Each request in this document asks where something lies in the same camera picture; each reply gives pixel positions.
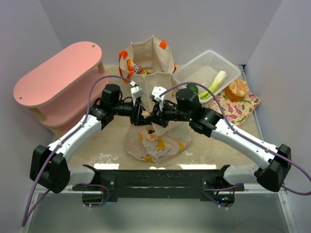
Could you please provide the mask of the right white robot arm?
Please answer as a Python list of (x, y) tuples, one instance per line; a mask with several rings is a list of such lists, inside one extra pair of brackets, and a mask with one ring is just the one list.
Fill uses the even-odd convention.
[(167, 126), (169, 121), (188, 122), (197, 133), (221, 141), (254, 162), (253, 166), (223, 167), (222, 178), (229, 185), (257, 182), (265, 189), (278, 192), (291, 168), (291, 149), (264, 142), (230, 123), (225, 114), (205, 108), (190, 89), (176, 93), (177, 104), (170, 106), (163, 87), (154, 87), (150, 98), (155, 102), (153, 123)]

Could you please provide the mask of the canvas tote bag orange handles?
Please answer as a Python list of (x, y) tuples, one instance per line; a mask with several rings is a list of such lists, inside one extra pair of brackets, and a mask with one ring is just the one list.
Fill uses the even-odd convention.
[[(148, 74), (138, 74), (130, 71), (127, 60), (133, 61)], [(172, 87), (173, 73), (176, 71), (171, 48), (164, 40), (154, 36), (144, 42), (132, 43), (127, 49), (119, 52), (119, 72), (127, 80), (133, 80), (144, 91), (141, 97), (146, 111), (152, 111), (154, 102), (150, 94), (155, 86), (165, 89)]]

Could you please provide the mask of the orange yellow snack bag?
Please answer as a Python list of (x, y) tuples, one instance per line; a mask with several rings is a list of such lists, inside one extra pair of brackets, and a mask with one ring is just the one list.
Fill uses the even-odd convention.
[(136, 63), (134, 63), (131, 59), (128, 59), (126, 61), (127, 66), (129, 68), (130, 71), (136, 73), (136, 74), (140, 74), (143, 76), (146, 76), (149, 74), (148, 71), (144, 70), (141, 66), (137, 65)]

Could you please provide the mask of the orange banana print plastic bag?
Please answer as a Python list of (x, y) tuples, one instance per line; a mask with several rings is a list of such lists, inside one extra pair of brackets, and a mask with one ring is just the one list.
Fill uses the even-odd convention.
[(163, 128), (156, 124), (130, 125), (125, 136), (125, 150), (141, 162), (160, 162), (182, 152), (191, 144), (186, 122), (170, 122)]

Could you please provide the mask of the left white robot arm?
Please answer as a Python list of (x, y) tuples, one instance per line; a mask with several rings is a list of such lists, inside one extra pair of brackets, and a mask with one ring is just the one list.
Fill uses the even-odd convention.
[(82, 119), (65, 135), (49, 144), (37, 146), (33, 151), (30, 179), (54, 193), (60, 193), (68, 185), (89, 184), (95, 176), (95, 169), (83, 166), (69, 169), (68, 162), (75, 152), (93, 135), (107, 126), (114, 116), (134, 118), (139, 115), (141, 86), (131, 88), (131, 102), (120, 99), (121, 89), (108, 84), (102, 96), (96, 99)]

